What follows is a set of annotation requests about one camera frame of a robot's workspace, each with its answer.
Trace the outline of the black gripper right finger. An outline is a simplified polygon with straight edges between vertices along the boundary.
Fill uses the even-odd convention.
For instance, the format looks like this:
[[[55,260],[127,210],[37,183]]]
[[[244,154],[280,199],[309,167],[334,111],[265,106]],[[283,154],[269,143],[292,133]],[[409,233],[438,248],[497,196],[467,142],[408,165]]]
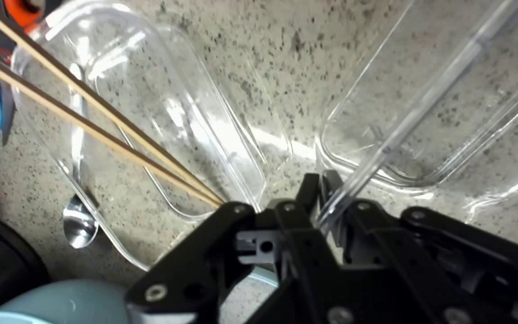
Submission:
[[[426,206],[345,212],[350,264],[395,277],[402,304],[435,324],[518,324],[518,244]]]

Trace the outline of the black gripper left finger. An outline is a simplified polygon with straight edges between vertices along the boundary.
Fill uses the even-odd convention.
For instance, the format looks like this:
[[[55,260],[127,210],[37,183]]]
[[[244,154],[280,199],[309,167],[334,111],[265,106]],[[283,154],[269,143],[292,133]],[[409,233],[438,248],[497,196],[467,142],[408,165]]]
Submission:
[[[222,300],[258,262],[262,241],[276,241],[271,208],[220,205],[125,291],[129,322],[217,324]]]

